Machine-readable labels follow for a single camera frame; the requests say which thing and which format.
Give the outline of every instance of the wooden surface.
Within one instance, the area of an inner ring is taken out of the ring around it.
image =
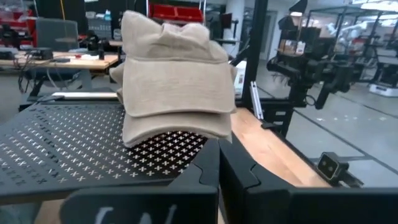
[[[256,162],[296,187],[329,185],[272,131],[261,128],[247,109],[231,115],[232,130]],[[35,224],[59,224],[57,213],[62,200],[43,203]],[[224,224],[218,211],[218,224]]]
[[[110,40],[109,44],[110,46],[121,47],[123,42],[121,40]]]
[[[16,55],[18,58],[18,63],[20,66],[24,66],[26,59],[24,56],[25,52],[21,52],[19,55]],[[74,57],[77,53],[69,53],[69,52],[54,52],[54,58],[71,58]],[[72,58],[70,62],[61,63],[61,62],[49,62],[47,60],[33,60],[29,62],[28,66],[35,65],[37,67],[58,67],[58,68],[80,68],[80,69],[98,69],[104,70],[107,69],[110,65],[116,63],[118,61],[117,55],[105,55],[104,60],[84,60],[84,59],[75,59]],[[0,66],[14,66],[14,62],[12,60],[0,60]]]

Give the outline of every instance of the shelving unit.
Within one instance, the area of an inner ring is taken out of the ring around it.
[[[34,12],[29,9],[32,5],[36,10],[35,1],[0,0],[0,24],[8,24],[20,35],[27,34],[33,37],[35,35],[35,18],[33,18]],[[35,40],[22,40],[21,45],[35,46]]]

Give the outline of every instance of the perforated metal tray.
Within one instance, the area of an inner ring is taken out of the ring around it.
[[[34,105],[0,128],[0,203],[63,198],[86,187],[167,184],[206,138],[168,132],[134,148],[118,103]]]

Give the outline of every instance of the gray floor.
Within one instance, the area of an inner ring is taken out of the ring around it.
[[[257,73],[260,96],[287,97],[286,80],[274,79],[262,62]],[[319,86],[308,94],[315,97]],[[398,187],[398,98],[369,93],[356,84],[348,93],[330,95],[325,107],[297,108],[287,139],[315,162],[335,152],[365,187]]]

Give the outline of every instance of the floor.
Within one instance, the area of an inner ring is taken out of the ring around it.
[[[257,85],[261,97],[286,97],[289,87],[285,82],[267,75],[265,63],[260,63]],[[117,88],[107,77],[95,78],[93,84]],[[309,93],[317,96],[319,91],[315,86]],[[20,98],[17,77],[0,74],[0,124],[17,114]],[[355,85],[348,93],[330,95],[322,110],[296,109],[287,139],[313,162],[322,152],[337,153],[365,187],[398,187],[397,133],[398,98],[373,95],[365,86]]]

